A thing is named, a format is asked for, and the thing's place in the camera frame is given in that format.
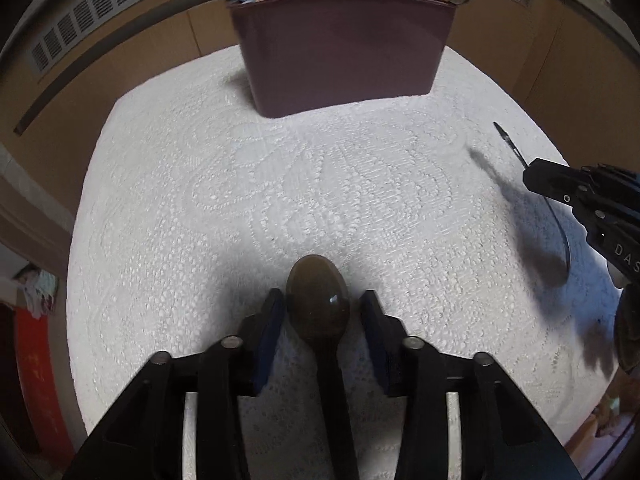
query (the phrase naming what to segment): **white lace tablecloth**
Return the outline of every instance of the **white lace tablecloth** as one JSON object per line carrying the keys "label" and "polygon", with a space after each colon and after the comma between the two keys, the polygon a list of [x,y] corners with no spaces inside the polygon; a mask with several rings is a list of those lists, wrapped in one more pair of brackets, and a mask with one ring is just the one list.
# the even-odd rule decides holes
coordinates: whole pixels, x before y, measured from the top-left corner
{"label": "white lace tablecloth", "polygon": [[[528,160],[562,162],[449,49],[427,96],[278,120],[252,107],[237,47],[127,93],[89,166],[70,257],[68,342],[87,430],[153,352],[203,351],[284,288],[297,259],[319,253],[354,298],[375,289],[409,333],[451,354],[493,353],[567,440],[615,368],[618,295],[583,228],[554,204],[573,252],[568,282],[559,279],[558,229],[492,121]],[[358,319],[338,356],[360,475],[392,478],[404,402],[375,383]],[[193,413],[190,398],[185,478]],[[288,323],[268,386],[242,400],[241,415],[254,480],[331,478],[314,361]]]}

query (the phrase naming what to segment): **cloth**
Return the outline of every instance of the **cloth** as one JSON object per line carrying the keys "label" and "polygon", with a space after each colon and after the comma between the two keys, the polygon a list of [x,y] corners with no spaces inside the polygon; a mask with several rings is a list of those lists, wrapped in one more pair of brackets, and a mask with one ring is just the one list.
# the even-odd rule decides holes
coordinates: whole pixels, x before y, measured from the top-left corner
{"label": "cloth", "polygon": [[[260,117],[238,47],[119,99],[84,181],[68,280],[68,339],[90,431],[155,351],[200,352],[284,289],[304,254],[327,256],[358,298],[440,351],[495,355],[561,441],[615,368],[618,294],[585,231],[522,184],[524,157],[563,162],[498,85],[450,49],[433,90]],[[375,383],[357,313],[338,358],[363,480],[392,478],[403,399]],[[270,382],[241,399],[254,480],[331,478],[312,353],[285,323]],[[451,403],[451,478],[460,432]],[[194,478],[193,398],[185,478]]]}

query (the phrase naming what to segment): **metal screw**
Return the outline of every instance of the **metal screw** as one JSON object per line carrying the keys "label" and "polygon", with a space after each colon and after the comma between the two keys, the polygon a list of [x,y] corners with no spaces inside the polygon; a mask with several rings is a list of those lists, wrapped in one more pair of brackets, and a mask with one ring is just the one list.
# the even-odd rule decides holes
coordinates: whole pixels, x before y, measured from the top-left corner
{"label": "metal screw", "polygon": [[168,363],[171,360],[171,354],[166,352],[165,350],[161,350],[156,352],[151,356],[150,361],[155,365],[163,365]]}
{"label": "metal screw", "polygon": [[478,352],[474,355],[474,361],[482,366],[488,366],[494,364],[494,358],[487,352]]}
{"label": "metal screw", "polygon": [[228,335],[220,342],[224,348],[238,348],[242,346],[242,343],[242,338],[237,335]]}
{"label": "metal screw", "polygon": [[424,346],[424,341],[415,335],[411,335],[402,339],[402,344],[409,350],[419,350]]}

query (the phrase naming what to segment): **spoon handle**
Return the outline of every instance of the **spoon handle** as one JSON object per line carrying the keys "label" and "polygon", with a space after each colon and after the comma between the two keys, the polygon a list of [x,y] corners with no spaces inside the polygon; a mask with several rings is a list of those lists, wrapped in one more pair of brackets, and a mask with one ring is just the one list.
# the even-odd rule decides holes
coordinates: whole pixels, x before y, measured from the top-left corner
{"label": "spoon handle", "polygon": [[353,447],[349,405],[344,393],[342,371],[335,352],[316,354],[316,361],[320,403],[335,479],[358,480],[358,463]]}

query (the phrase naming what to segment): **plastic container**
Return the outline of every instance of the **plastic container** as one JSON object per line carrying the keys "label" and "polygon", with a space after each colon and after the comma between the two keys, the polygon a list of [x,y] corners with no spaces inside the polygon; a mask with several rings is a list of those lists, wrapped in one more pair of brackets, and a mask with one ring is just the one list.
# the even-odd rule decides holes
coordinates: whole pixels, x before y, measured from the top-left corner
{"label": "plastic container", "polygon": [[255,106],[270,118],[429,93],[455,11],[441,0],[230,5]]}

